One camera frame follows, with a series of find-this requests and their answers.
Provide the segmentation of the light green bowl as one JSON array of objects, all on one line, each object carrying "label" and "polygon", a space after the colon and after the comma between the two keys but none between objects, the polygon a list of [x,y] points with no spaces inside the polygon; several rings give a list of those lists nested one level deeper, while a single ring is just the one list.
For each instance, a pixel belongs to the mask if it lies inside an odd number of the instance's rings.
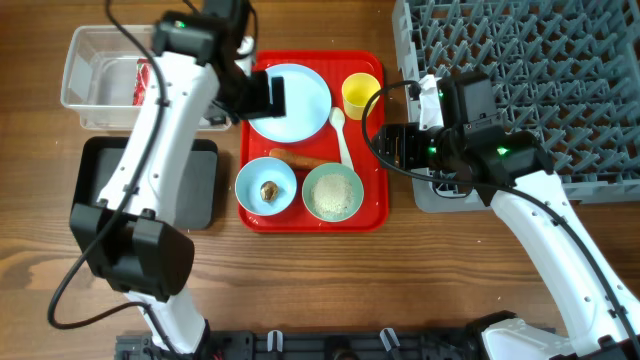
[{"label": "light green bowl", "polygon": [[308,173],[302,185],[302,200],[315,218],[329,223],[344,222],[364,203],[364,186],[353,169],[327,163]]}]

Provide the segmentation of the orange carrot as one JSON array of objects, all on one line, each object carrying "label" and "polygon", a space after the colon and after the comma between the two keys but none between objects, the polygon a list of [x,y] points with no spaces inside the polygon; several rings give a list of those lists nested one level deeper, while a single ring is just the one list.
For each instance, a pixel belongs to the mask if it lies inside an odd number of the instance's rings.
[{"label": "orange carrot", "polygon": [[324,160],[319,158],[308,157],[300,154],[296,154],[286,149],[273,148],[269,151],[269,156],[277,158],[291,168],[302,170],[313,170],[316,167],[330,163],[330,160]]}]

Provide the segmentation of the white rice pile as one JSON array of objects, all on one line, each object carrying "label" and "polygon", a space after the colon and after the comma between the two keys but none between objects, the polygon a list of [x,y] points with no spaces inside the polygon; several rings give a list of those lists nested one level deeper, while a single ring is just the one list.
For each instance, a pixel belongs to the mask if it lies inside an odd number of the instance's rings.
[{"label": "white rice pile", "polygon": [[343,217],[352,206],[353,187],[342,174],[323,175],[312,187],[311,198],[316,212],[323,218]]}]

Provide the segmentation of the light blue bowl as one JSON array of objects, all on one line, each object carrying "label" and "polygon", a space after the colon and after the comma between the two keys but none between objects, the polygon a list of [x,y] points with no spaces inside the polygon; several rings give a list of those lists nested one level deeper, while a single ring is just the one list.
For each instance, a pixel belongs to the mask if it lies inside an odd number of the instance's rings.
[{"label": "light blue bowl", "polygon": [[[262,197],[262,187],[271,182],[277,189],[271,201]],[[297,179],[293,170],[282,160],[261,157],[251,160],[239,171],[235,181],[235,195],[242,208],[258,216],[273,216],[283,212],[293,202]]]}]

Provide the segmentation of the brown food scrap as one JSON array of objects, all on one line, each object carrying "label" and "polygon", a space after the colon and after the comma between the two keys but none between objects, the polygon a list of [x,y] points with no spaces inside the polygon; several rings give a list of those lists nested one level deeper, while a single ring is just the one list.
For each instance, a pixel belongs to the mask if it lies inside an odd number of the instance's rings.
[{"label": "brown food scrap", "polygon": [[264,202],[271,203],[279,195],[279,187],[274,181],[266,181],[260,187],[260,196]]}]

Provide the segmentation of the red snack wrapper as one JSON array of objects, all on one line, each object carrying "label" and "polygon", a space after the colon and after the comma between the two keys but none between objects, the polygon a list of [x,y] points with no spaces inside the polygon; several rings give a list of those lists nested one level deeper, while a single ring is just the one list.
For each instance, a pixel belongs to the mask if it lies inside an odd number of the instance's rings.
[{"label": "red snack wrapper", "polygon": [[136,79],[134,83],[133,106],[141,106],[144,102],[151,74],[151,65],[147,59],[140,58],[136,63]]}]

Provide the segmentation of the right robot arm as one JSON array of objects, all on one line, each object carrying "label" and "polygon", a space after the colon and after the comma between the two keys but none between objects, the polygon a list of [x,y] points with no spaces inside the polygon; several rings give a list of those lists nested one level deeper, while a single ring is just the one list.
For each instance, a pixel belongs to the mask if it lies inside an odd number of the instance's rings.
[{"label": "right robot arm", "polygon": [[551,293],[566,335],[512,313],[469,326],[480,359],[635,359],[639,302],[577,217],[551,155],[527,131],[504,129],[489,77],[478,71],[402,82],[416,123],[365,141],[380,163],[430,183],[475,190],[519,240]]}]

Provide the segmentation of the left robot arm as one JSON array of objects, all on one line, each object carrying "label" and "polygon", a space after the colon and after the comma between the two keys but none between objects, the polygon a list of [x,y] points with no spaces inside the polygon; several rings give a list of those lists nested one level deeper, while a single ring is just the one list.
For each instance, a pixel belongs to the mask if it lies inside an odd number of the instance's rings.
[{"label": "left robot arm", "polygon": [[154,350],[175,359],[202,357],[210,336],[186,286],[195,247],[174,225],[200,119],[214,105],[236,122],[285,114],[283,80],[253,70],[257,22],[247,1],[163,15],[142,48],[153,77],[124,153],[96,203],[71,212],[77,265],[139,308]]}]

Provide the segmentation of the black waste tray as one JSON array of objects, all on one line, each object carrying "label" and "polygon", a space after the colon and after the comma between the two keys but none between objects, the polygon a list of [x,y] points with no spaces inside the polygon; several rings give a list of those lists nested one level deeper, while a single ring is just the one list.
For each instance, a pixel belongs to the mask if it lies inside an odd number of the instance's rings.
[{"label": "black waste tray", "polygon": [[[115,172],[127,137],[92,137],[83,147],[72,206],[93,205]],[[217,145],[194,141],[180,183],[174,226],[180,230],[204,230],[213,222],[218,164]]]}]

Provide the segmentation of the grey dishwasher rack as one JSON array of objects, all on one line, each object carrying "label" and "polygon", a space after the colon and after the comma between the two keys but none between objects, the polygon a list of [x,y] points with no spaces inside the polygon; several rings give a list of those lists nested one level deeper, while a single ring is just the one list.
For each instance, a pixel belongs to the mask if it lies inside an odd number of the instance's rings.
[{"label": "grey dishwasher rack", "polygon": [[406,79],[486,73],[505,129],[540,140],[569,199],[638,199],[637,2],[398,0],[392,26]]}]

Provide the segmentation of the light blue plate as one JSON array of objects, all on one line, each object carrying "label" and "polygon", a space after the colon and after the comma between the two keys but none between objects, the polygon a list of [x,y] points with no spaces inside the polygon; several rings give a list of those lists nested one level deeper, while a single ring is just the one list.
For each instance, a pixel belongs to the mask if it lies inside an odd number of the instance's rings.
[{"label": "light blue plate", "polygon": [[332,107],[331,93],[324,79],[299,64],[268,67],[269,79],[282,77],[285,115],[249,121],[262,137],[279,143],[295,143],[315,135],[326,123]]}]

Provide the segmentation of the white plastic spoon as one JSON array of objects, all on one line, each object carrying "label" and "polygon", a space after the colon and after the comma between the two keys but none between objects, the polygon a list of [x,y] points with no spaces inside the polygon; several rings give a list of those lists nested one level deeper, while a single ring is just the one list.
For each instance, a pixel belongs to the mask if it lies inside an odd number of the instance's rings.
[{"label": "white plastic spoon", "polygon": [[346,124],[346,118],[343,111],[339,107],[331,108],[329,123],[336,132],[341,164],[353,170],[354,165],[351,159],[348,145],[346,143],[346,138],[344,136],[344,126]]}]

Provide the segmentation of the yellow plastic cup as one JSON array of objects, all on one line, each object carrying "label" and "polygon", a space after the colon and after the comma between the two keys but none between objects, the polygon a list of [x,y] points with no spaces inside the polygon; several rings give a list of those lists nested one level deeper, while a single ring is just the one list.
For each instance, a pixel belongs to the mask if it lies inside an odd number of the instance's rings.
[{"label": "yellow plastic cup", "polygon": [[350,119],[361,120],[367,102],[380,89],[378,79],[371,74],[349,75],[341,87],[345,114]]}]

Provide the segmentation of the red serving tray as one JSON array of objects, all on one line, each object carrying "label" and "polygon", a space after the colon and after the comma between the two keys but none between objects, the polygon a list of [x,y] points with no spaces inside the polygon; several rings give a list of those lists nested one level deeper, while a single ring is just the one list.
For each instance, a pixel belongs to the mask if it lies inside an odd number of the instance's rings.
[{"label": "red serving tray", "polygon": [[[318,73],[328,85],[332,107],[343,106],[341,87],[351,74],[368,73],[380,83],[384,82],[381,62],[366,51],[261,51],[257,55],[255,68],[266,70],[279,64],[299,64]],[[367,147],[359,121],[347,118],[344,135],[355,172],[364,186],[364,203],[354,217],[334,224],[321,221],[306,209],[302,197],[296,195],[287,209],[273,216],[254,215],[239,207],[240,220],[249,229],[259,233],[367,232],[384,224],[389,214],[387,171],[380,167],[379,161]],[[295,143],[268,140],[258,134],[249,122],[243,125],[240,157],[242,166],[256,158],[267,156],[273,148],[332,162],[340,159],[336,132],[328,119],[315,135]]]}]

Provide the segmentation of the clear plastic bin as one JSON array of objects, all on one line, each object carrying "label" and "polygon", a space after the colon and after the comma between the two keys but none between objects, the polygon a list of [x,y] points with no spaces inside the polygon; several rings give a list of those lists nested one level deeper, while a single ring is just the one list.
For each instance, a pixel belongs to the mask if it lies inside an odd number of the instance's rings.
[{"label": "clear plastic bin", "polygon": [[[151,25],[125,25],[124,28],[143,46],[151,44]],[[133,105],[138,80],[138,65],[147,58],[115,26],[81,26],[69,46],[60,92],[61,104],[75,111],[80,125],[88,130],[128,131],[139,118],[142,105]],[[165,51],[154,60],[166,86],[167,100],[175,101],[190,90],[176,85],[195,70],[202,70],[192,57]],[[204,111],[198,131],[218,132],[231,127],[222,111]]]}]

